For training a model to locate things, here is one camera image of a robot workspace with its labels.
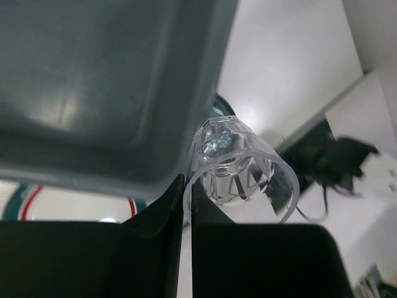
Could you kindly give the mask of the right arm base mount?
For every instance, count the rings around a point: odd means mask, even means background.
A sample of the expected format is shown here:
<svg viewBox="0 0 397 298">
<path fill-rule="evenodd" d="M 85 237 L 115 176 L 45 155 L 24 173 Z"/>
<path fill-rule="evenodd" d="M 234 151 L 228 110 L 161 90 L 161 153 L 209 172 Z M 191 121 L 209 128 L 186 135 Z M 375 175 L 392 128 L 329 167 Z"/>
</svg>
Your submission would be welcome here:
<svg viewBox="0 0 397 298">
<path fill-rule="evenodd" d="M 300 194 L 314 183 L 311 168 L 334 141 L 329 122 L 322 118 L 306 125 L 275 149 L 294 170 L 300 184 Z"/>
</svg>

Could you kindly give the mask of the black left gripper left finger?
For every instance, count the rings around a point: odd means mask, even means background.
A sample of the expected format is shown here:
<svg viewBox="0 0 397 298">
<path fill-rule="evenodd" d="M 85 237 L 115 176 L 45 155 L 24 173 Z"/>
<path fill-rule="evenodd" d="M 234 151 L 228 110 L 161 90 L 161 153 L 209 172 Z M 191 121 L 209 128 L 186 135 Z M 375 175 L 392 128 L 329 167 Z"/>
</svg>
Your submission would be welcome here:
<svg viewBox="0 0 397 298">
<path fill-rule="evenodd" d="M 122 223 L 1 220 L 1 296 L 175 297 L 184 183 Z"/>
</svg>

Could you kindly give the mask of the white plate green red rim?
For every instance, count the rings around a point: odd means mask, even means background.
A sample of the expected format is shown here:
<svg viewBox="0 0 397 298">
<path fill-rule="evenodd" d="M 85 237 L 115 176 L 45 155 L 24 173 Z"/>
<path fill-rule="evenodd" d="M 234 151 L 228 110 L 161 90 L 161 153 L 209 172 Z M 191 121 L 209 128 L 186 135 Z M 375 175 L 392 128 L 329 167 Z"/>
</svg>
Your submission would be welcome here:
<svg viewBox="0 0 397 298">
<path fill-rule="evenodd" d="M 37 184 L 1 182 L 1 220 L 122 223 L 147 207 L 145 201 Z"/>
</svg>

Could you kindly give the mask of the clear faceted drinking glass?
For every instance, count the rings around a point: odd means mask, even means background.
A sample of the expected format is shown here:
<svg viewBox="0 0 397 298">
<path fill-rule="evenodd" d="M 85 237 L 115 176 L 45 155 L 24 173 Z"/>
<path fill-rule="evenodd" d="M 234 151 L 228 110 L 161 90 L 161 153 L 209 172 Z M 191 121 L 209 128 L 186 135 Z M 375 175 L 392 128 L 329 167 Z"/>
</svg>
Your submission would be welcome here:
<svg viewBox="0 0 397 298">
<path fill-rule="evenodd" d="M 189 224 L 205 201 L 236 223 L 284 224 L 299 197 L 292 167 L 237 117 L 208 119 L 196 132 L 183 196 Z"/>
</svg>

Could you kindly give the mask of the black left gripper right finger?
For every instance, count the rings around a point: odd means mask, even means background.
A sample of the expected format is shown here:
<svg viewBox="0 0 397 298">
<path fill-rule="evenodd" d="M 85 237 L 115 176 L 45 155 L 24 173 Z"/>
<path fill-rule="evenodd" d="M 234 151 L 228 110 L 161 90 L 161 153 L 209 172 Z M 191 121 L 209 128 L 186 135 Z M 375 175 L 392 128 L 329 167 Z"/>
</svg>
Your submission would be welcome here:
<svg viewBox="0 0 397 298">
<path fill-rule="evenodd" d="M 352 297 L 338 247 L 320 225 L 235 223 L 192 188 L 194 297 Z"/>
</svg>

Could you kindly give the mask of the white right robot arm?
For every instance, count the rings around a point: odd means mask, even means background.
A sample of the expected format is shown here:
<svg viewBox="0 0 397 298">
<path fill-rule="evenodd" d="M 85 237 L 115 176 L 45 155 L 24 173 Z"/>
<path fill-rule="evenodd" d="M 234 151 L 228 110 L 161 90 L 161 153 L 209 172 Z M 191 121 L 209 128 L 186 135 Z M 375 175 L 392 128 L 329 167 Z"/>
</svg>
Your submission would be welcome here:
<svg viewBox="0 0 397 298">
<path fill-rule="evenodd" d="M 306 172 L 342 195 L 359 197 L 369 190 L 396 195 L 396 160 L 355 138 L 341 137 L 319 149 Z"/>
</svg>

